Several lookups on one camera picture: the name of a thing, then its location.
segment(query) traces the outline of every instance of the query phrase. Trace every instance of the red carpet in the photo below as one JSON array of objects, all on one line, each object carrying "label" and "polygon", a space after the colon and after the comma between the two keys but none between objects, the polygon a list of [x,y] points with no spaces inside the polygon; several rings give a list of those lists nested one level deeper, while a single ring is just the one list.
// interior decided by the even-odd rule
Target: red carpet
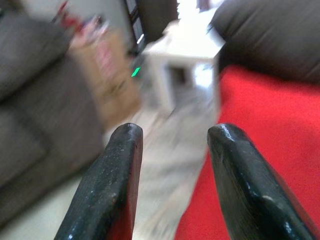
[{"label": "red carpet", "polygon": [[[230,66],[221,75],[221,98],[219,123],[249,135],[320,228],[320,86]],[[175,239],[229,239],[208,155]]]}]

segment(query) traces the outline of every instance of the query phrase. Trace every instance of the white table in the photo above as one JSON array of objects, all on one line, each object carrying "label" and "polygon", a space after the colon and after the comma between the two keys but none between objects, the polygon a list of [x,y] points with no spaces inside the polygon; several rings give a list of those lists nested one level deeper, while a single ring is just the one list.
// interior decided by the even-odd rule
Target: white table
[{"label": "white table", "polygon": [[217,83],[218,54],[224,41],[214,29],[207,34],[213,14],[214,11],[199,13],[191,16],[189,21],[170,23],[164,31],[165,36],[148,44],[142,53],[146,57],[161,112],[165,115],[170,115],[176,106],[168,67],[185,69],[190,73],[187,80],[194,84],[191,74],[194,66],[211,64],[213,87]]}]

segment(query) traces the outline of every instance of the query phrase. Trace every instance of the tiled floor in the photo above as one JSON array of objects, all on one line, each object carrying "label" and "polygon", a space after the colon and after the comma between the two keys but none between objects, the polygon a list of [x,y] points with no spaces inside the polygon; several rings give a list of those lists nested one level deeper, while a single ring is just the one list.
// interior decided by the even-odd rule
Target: tiled floor
[{"label": "tiled floor", "polygon": [[[199,71],[196,88],[174,83],[177,105],[166,118],[158,112],[151,78],[142,66],[143,80],[137,82],[143,107],[128,120],[144,131],[134,240],[172,239],[188,205],[217,112],[209,85],[212,74],[206,71]],[[0,240],[52,240],[79,181],[75,177],[49,194],[0,232]]]}]

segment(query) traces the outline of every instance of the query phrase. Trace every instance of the white side table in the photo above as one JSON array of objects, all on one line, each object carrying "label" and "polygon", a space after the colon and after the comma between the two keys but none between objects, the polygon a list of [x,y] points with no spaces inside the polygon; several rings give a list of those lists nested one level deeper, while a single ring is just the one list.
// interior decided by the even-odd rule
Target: white side table
[{"label": "white side table", "polygon": [[176,24],[175,32],[178,29],[178,33],[167,34],[158,41],[148,44],[142,53],[146,57],[147,67],[154,81],[153,87],[161,112],[167,116],[176,106],[168,67],[183,68],[191,73],[197,64],[211,64],[215,88],[218,82],[216,79],[218,54],[224,45],[224,41],[214,29],[206,34],[203,30],[198,31],[196,25],[189,27],[187,24],[181,26],[180,23],[171,23],[170,27],[174,24]]}]

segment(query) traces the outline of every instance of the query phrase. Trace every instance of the dark brown sofa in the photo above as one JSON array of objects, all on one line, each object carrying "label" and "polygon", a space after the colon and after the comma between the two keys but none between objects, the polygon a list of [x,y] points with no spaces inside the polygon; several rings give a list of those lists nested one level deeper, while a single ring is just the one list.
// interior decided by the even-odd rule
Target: dark brown sofa
[{"label": "dark brown sofa", "polygon": [[0,228],[103,150],[92,96],[68,48],[58,26],[0,16]]}]

